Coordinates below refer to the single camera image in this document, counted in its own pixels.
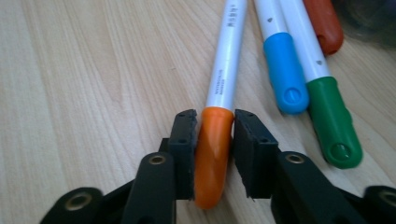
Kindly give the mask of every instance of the wooden table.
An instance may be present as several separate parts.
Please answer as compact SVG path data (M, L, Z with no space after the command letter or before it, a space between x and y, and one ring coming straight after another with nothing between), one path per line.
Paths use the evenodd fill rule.
M205 106L223 1L0 1L0 223L38 223L71 189L104 194L134 179L176 113ZM307 113L276 108L248 1L235 108L282 150L308 155L335 186L396 186L396 50L346 38L328 58L364 149L356 169L320 154ZM230 162L219 205L177 202L177 223L274 223Z

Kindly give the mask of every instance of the blue marker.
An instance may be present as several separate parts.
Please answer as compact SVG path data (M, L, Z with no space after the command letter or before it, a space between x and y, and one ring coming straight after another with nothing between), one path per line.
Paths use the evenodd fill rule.
M269 76L279 109L286 114L304 112L309 104L303 68L276 0L255 0L264 37Z

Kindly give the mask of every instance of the orange cap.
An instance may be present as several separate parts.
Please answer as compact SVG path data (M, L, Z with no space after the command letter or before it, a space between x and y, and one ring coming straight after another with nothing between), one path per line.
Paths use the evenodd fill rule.
M214 207L222 194L227 170L233 127L233 112L207 107L195 150L195 204L203 209Z
M330 55L343 45L344 32L331 0L304 0L306 12L324 54Z

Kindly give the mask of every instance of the green marker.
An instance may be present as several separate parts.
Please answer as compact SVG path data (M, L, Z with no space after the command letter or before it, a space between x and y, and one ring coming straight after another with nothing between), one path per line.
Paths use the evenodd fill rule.
M303 0L281 0L280 3L304 70L310 97L308 110L323 156L338 168L356 167L363 157L361 144L337 81L330 74Z

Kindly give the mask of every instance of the pen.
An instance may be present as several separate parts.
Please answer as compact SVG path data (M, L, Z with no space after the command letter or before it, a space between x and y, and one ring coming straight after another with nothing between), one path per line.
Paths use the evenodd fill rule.
M283 18L277 0L255 0L262 36L263 50L274 88L276 102L281 111L299 114L309 103L303 68L297 57L293 39Z
M304 5L323 53L334 54L343 45L344 32L332 0L304 0Z
M304 69L310 96L308 110L322 153L338 168L356 167L362 159L361 144L337 82L330 74L303 0L281 0L280 3Z
M223 191L233 126L233 95L247 0L227 0L195 151L195 204L209 209Z

